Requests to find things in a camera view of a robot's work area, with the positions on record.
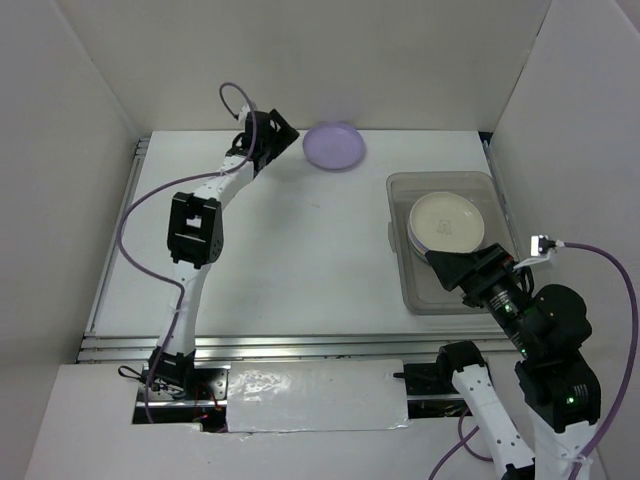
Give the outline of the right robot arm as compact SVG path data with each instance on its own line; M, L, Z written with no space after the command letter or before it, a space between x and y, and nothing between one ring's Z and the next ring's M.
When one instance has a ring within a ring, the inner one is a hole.
M514 370L534 426L529 448L498 398L486 361L471 341L440 348L438 385L462 395L500 479L566 479L585 458L601 414L601 387L580 353L592 327L574 290L534 288L533 274L499 244L470 253L429 250L426 261L447 291L489 313L521 355Z

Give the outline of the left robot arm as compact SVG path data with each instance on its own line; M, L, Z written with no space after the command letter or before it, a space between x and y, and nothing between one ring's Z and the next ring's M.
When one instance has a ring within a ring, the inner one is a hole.
M231 200L299 138L275 109L248 112L221 168L193 192L171 201L167 246L173 279L183 288L167 330L149 359L153 381L176 399L198 389L195 326L206 277L224 245L223 211Z

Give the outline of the cream plate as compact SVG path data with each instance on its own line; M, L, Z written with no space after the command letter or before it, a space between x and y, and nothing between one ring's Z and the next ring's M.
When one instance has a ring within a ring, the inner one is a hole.
M429 250L470 253L482 245L485 236L484 219L477 207L451 192L419 198L411 207L408 224Z

